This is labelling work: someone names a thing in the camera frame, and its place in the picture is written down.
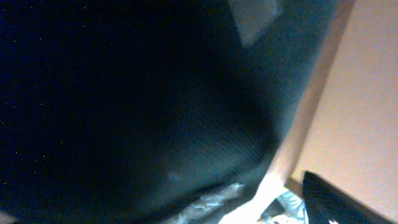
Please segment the teal garment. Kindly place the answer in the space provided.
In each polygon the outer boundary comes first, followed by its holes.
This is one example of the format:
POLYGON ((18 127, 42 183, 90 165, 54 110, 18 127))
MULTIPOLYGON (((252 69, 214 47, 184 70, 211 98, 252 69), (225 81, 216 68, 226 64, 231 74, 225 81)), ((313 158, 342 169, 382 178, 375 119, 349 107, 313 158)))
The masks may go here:
POLYGON ((158 223, 237 183, 292 125, 336 1, 2 1, 1 210, 158 223))

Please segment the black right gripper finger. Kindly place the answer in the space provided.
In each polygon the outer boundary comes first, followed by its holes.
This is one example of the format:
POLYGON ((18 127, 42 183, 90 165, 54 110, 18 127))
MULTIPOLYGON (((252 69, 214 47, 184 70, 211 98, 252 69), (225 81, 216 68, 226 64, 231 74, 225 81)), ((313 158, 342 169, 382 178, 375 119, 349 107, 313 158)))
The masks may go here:
POLYGON ((313 172, 303 177, 309 224, 393 224, 313 172))

